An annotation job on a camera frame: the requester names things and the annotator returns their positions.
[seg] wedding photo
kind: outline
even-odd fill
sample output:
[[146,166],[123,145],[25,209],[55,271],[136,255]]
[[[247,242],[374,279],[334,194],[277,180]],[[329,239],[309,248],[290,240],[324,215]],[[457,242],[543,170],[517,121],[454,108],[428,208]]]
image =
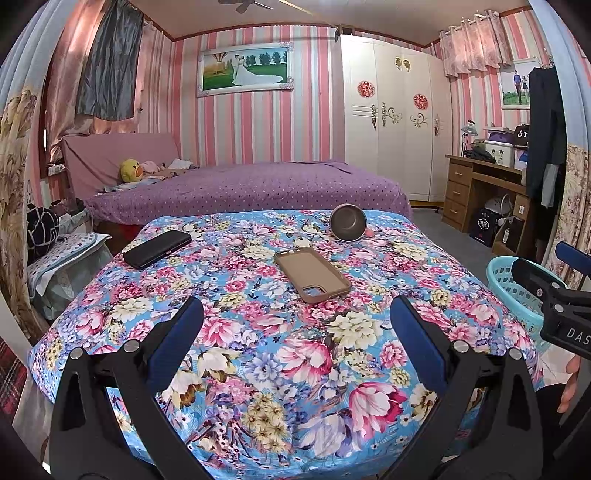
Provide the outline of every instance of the wedding photo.
[[280,43],[208,50],[197,64],[197,95],[288,89],[290,66],[290,46]]

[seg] framed wedding photo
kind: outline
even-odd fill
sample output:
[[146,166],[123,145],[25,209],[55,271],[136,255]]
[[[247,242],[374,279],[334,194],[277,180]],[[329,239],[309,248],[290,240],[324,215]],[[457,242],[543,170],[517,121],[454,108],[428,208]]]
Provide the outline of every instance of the framed wedding photo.
[[540,66],[538,59],[514,60],[511,65],[501,67],[499,86],[501,87],[501,108],[530,108],[530,73]]
[[197,62],[197,96],[291,90],[293,43],[259,43],[206,50]]

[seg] bag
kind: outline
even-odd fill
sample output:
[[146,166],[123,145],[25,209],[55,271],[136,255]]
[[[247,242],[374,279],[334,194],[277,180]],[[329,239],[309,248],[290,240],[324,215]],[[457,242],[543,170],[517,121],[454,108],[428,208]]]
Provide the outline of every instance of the bag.
[[27,265],[45,255],[56,243],[60,219],[51,210],[27,205]]

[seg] white wardrobe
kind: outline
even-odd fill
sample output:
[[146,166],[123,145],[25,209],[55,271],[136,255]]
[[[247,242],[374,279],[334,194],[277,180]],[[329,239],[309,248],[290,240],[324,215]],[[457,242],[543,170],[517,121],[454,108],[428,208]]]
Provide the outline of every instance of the white wardrobe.
[[333,47],[336,158],[397,181],[410,200],[442,202],[452,153],[450,82],[438,58],[372,38]]

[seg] stuffed toy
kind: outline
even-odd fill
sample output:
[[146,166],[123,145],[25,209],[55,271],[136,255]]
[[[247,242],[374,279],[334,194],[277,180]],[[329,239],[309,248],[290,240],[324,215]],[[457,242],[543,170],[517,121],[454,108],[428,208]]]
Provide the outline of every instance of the stuffed toy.
[[144,178],[144,169],[137,160],[128,158],[119,167],[119,174],[125,183],[132,183]]

